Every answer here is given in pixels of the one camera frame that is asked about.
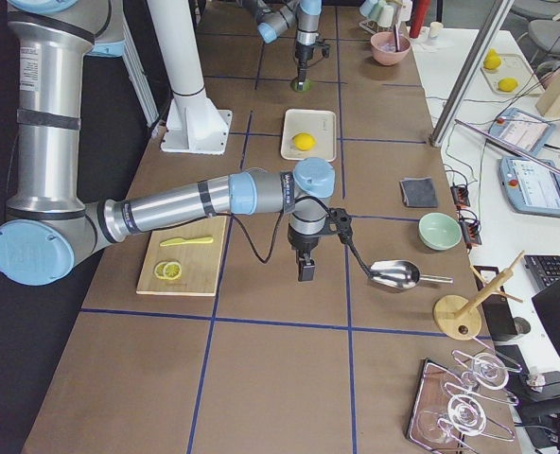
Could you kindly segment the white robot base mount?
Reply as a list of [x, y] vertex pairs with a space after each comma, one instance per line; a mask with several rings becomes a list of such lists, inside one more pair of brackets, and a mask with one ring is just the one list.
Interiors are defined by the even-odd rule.
[[150, 0], [148, 7], [172, 94], [161, 149], [221, 155], [232, 112], [217, 109], [206, 93], [189, 4]]

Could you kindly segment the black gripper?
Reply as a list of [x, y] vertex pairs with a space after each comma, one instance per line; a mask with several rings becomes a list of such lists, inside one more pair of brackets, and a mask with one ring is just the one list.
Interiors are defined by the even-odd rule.
[[295, 212], [290, 216], [288, 240], [297, 252], [298, 281], [314, 279], [315, 261], [312, 251], [318, 246], [322, 236], [337, 236], [342, 244], [352, 241], [352, 217], [342, 208], [329, 208], [323, 214]]
[[302, 44], [295, 42], [294, 58], [296, 59], [297, 77], [295, 79], [296, 91], [308, 90], [307, 66], [308, 62], [313, 58], [315, 51], [319, 49], [322, 52], [322, 58], [328, 58], [330, 55], [330, 44], [325, 39], [317, 39], [313, 44]]

